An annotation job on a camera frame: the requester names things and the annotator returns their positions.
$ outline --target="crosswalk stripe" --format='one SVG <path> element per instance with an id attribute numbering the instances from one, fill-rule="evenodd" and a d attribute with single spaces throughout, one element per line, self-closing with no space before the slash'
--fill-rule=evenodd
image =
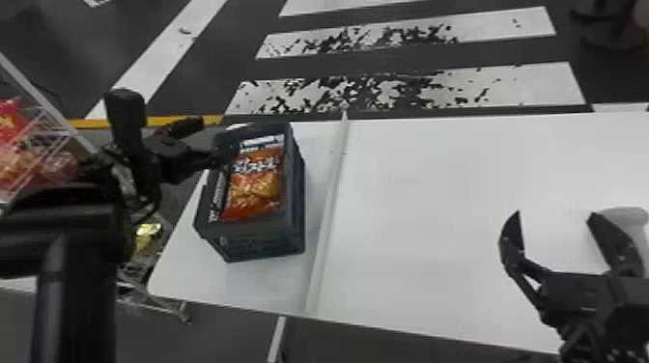
<path id="1" fill-rule="evenodd" d="M 556 35 L 545 7 L 453 14 L 266 37 L 257 58 L 280 58 L 395 48 L 406 45 L 487 42 Z"/>
<path id="2" fill-rule="evenodd" d="M 226 115 L 585 104 L 567 62 L 243 81 Z"/>
<path id="3" fill-rule="evenodd" d="M 288 0 L 279 16 L 334 12 L 423 0 Z"/>
<path id="4" fill-rule="evenodd" d="M 191 0 L 112 88 L 130 88 L 149 101 L 225 2 Z M 105 117 L 106 111 L 100 100 L 85 118 Z"/>

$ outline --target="chip bag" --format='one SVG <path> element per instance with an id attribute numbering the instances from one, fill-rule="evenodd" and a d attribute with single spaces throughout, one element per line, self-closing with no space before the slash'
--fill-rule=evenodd
<path id="1" fill-rule="evenodd" d="M 241 149 L 232 167 L 220 220 L 241 220 L 279 210 L 284 158 L 284 149 L 280 145 L 283 145 L 283 137 L 282 144 L 257 144 Z"/>
<path id="2" fill-rule="evenodd" d="M 0 146 L 8 144 L 28 121 L 18 114 L 18 98 L 0 100 Z"/>

